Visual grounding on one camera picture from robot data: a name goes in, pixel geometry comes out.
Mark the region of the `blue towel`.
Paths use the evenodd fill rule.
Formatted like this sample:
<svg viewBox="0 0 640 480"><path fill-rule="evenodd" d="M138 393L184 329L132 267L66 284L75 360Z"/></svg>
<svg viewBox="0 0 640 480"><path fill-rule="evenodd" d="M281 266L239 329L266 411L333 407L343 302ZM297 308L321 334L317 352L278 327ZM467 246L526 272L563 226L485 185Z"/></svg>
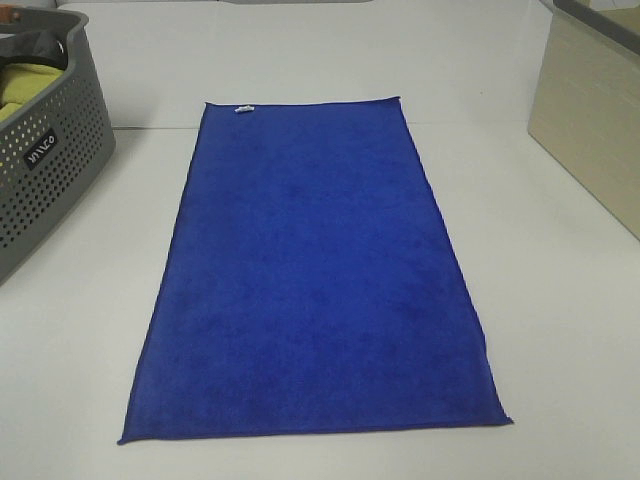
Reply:
<svg viewBox="0 0 640 480"><path fill-rule="evenodd" d="M400 100L208 104L121 442L509 423Z"/></svg>

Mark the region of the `grey perforated plastic basket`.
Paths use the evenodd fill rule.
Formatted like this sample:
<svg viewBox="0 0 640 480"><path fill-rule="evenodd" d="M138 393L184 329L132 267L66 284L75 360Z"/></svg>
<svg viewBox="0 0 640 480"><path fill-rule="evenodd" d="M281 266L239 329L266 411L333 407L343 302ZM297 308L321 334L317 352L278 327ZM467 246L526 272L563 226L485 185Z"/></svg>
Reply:
<svg viewBox="0 0 640 480"><path fill-rule="evenodd" d="M1 124L3 279L74 208L115 150L87 23L87 16L75 11L1 9L2 33L50 31L67 56L62 75Z"/></svg>

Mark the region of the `beige storage box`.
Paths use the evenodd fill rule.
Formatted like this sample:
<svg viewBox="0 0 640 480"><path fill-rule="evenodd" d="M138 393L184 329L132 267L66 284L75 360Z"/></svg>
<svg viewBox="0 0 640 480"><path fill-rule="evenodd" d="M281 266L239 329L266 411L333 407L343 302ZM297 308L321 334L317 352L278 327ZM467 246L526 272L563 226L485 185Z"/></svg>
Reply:
<svg viewBox="0 0 640 480"><path fill-rule="evenodd" d="M639 233L638 2L554 2L528 132Z"/></svg>

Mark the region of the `dark grey cloth in basket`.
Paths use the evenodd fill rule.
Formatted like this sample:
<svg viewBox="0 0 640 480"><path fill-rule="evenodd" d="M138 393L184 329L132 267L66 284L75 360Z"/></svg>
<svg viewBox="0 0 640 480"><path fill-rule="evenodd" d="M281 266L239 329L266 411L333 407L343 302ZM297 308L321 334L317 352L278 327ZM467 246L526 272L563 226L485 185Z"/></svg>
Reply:
<svg viewBox="0 0 640 480"><path fill-rule="evenodd" d="M31 30L1 37L1 67L16 64L48 66L65 70L68 54L50 30Z"/></svg>

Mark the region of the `yellow-green towel in basket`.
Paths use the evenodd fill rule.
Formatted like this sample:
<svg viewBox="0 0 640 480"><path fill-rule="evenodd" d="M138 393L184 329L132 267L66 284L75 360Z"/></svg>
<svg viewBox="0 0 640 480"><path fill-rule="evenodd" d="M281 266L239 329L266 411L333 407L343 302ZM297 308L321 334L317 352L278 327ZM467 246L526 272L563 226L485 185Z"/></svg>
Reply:
<svg viewBox="0 0 640 480"><path fill-rule="evenodd" d="M5 66L1 70L1 120L7 120L63 73L61 69L38 64Z"/></svg>

